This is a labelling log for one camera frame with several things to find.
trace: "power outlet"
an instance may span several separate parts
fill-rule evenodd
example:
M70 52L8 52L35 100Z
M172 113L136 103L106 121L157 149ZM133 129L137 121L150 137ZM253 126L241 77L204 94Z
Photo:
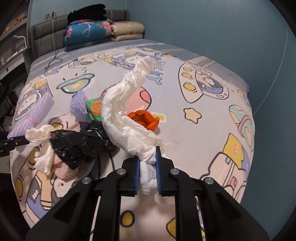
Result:
M52 14L54 14L54 12L44 14L44 18L43 19L47 19L47 18L52 17Z

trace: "white cloth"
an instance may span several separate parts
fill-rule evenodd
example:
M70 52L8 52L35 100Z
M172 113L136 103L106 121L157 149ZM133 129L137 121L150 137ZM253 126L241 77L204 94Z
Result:
M31 142L33 146L41 145L40 151L35 152L35 167L41 173L50 175L52 168L52 160L54 158L54 150L49 142L51 138L50 133L56 129L52 125L43 125L40 129L31 128L26 131L26 139Z
M127 72L124 78L110 88L102 101L102 123L110 140L131 155L138 156L140 162L140 192L149 195L157 188L155 171L156 146L165 153L162 138L148 131L131 118L124 116L131 95L146 81L155 60L146 56L138 61L135 68Z

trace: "gray upholstered headboard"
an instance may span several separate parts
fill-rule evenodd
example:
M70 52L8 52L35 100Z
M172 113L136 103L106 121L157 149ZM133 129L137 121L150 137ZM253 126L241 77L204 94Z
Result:
M129 12L127 10L106 10L107 18L113 21L129 21ZM68 14L56 18L56 34L54 33L55 48L60 49L64 47L63 32L67 28ZM31 49L34 59L54 51L52 45L52 18L33 25L30 30Z

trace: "silver bolt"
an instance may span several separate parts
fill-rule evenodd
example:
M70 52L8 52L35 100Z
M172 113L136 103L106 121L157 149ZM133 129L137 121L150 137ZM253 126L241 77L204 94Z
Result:
M170 172L171 172L171 174L173 174L173 175L178 175L178 174L180 173L179 169L177 169L177 168L173 168L173 169L171 169Z
M89 184L91 182L91 179L89 177L85 177L82 179L83 184Z
M117 174L119 174L119 175L123 175L125 173L126 173L126 170L123 169L123 168L120 168L120 169L117 170Z
M207 184L213 184L214 183L214 179L213 178L211 178L211 177L207 177L206 179L205 179L205 183L207 183Z

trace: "cartoon print bed sheet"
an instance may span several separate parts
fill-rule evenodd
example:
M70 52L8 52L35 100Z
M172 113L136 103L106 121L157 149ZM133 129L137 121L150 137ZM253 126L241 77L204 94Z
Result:
M126 113L148 110L159 117L156 133L170 145L167 154L175 166L194 178L213 177L240 202L254 151L255 127L247 85L204 56L144 39L61 52L58 57L63 61L55 60L47 71L52 56L43 56L32 65L13 126L30 118L40 98L50 93L54 105L40 123L35 123L37 127L50 124L56 129L80 131L83 110L73 110L74 100L103 96L147 55L155 59L154 68L132 95ZM42 146L26 147L10 155L16 196L30 227L79 179L91 169L91 173L97 170L96 164L93 168L91 164L82 166L75 178L61 180L53 172L45 176L34 167L34 153L40 149ZM120 168L128 157L123 150L101 153L101 177ZM173 205L158 206L154 195L122 198L121 240L174 240L175 236Z

